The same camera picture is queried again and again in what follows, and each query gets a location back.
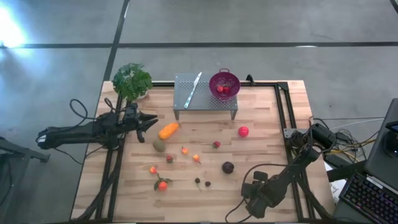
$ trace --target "gray floor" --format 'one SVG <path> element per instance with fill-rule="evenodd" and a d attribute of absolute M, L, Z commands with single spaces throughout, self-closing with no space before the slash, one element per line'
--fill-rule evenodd
<path fill-rule="evenodd" d="M 4 18 L 7 11 L 12 25 L 0 29 L 10 29 L 3 36 L 23 44 L 110 44 L 122 4 L 7 0 L 0 13 Z M 397 22 L 388 0 L 131 0 L 120 42 L 398 41 Z M 0 136 L 42 151 L 34 142 L 39 131 L 79 121 L 68 107 L 71 98 L 84 102 L 93 116 L 110 51 L 1 49 Z M 144 63 L 154 80 L 223 67 L 241 79 L 249 73 L 258 80 L 303 79 L 315 116 L 360 118 L 384 116 L 398 97 L 397 58 L 398 47 L 118 49 L 111 78 L 121 65 L 136 62 Z M 365 140 L 380 125 L 347 129 Z M 82 161 L 86 145 L 60 149 Z M 81 167 L 63 154 L 44 152 L 50 161 L 30 163 L 11 223 L 60 222 L 70 215 Z"/>

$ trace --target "keyboard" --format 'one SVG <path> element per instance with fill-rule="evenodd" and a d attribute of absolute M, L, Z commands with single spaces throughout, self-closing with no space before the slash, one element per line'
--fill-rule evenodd
<path fill-rule="evenodd" d="M 351 205 L 375 223 L 398 224 L 398 195 L 380 188 L 358 173 L 347 181 L 340 200 Z"/>

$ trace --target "butcher block tabletop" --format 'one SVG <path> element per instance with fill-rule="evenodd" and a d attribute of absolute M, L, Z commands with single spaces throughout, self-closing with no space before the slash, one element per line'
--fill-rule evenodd
<path fill-rule="evenodd" d="M 297 127 L 308 128 L 312 112 L 304 82 L 287 82 Z M 289 127 L 283 91 L 281 94 Z M 252 166 L 260 163 L 287 164 L 273 87 L 241 87 L 237 95 L 239 109 L 235 120 L 231 120 L 229 111 L 181 111 L 178 121 L 180 127 L 165 140 L 166 150 L 160 153 L 153 148 L 152 142 L 158 138 L 158 132 L 164 126 L 177 122 L 173 112 L 173 96 L 172 87 L 153 87 L 143 100 L 137 100 L 139 110 L 157 114 L 159 121 L 144 133 L 145 143 L 138 142 L 135 131 L 126 136 L 114 222 L 224 222 L 225 215 L 242 200 L 240 190 L 243 177 Z M 109 98 L 116 105 L 118 96 L 111 82 L 103 83 L 97 116 L 109 111 L 104 98 Z M 238 135 L 241 126 L 249 128 L 249 135 L 245 138 Z M 218 149 L 212 147 L 215 141 L 221 143 Z M 90 144 L 87 153 L 99 146 Z M 189 150 L 187 155 L 181 153 L 182 147 Z M 193 161 L 194 154 L 200 156 L 201 164 Z M 166 163 L 168 155 L 174 158 L 171 164 Z M 98 193 L 105 159 L 105 149 L 85 159 L 72 218 L 81 215 Z M 225 174 L 221 170 L 221 165 L 226 161 L 235 166 L 232 174 Z M 165 192 L 154 190 L 157 176 L 149 172 L 152 166 L 156 167 L 161 177 L 173 180 Z M 256 170 L 271 176 L 282 169 L 267 166 Z M 335 206 L 322 157 L 307 167 L 307 175 L 311 191 L 326 210 L 333 213 Z M 201 180 L 198 185 L 195 183 L 197 177 Z M 209 187 L 205 186 L 206 181 L 211 182 Z M 246 182 L 252 182 L 252 172 Z M 110 190 L 104 201 L 103 217 L 108 211 L 109 195 Z M 300 198 L 304 217 L 308 217 L 301 191 Z M 228 221 L 237 222 L 247 216 L 248 212 L 242 205 L 228 217 Z M 264 218 L 251 217 L 247 220 L 296 221 L 291 186 L 278 206 L 266 209 Z"/>

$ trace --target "perforated metal platform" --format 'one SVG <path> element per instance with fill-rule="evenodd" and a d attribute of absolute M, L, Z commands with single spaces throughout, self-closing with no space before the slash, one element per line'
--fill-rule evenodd
<path fill-rule="evenodd" d="M 174 83 L 174 113 L 175 119 L 178 120 L 178 112 L 186 110 L 230 110 L 231 118 L 234 119 L 238 110 L 238 101 L 236 96 L 227 101 L 221 101 L 211 94 L 209 89 L 209 81 L 213 75 L 202 74 L 191 102 L 187 109 L 184 104 L 187 102 L 188 96 L 193 89 L 193 82 L 198 74 L 181 73 L 175 76 Z"/>

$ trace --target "knife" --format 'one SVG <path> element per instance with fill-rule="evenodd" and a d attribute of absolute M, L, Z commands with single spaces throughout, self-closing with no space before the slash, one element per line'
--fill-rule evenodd
<path fill-rule="evenodd" d="M 191 102 L 191 99 L 192 99 L 192 96 L 193 96 L 193 92 L 195 91 L 195 88 L 197 87 L 197 84 L 198 84 L 198 82 L 199 82 L 200 76 L 201 76 L 201 72 L 198 74 L 197 78 L 196 78 L 195 81 L 193 82 L 193 90 L 192 90 L 191 94 L 189 94 L 188 99 L 187 99 L 187 102 L 186 102 L 185 105 L 184 105 L 184 108 L 185 108 L 185 109 L 188 108 L 189 102 Z"/>

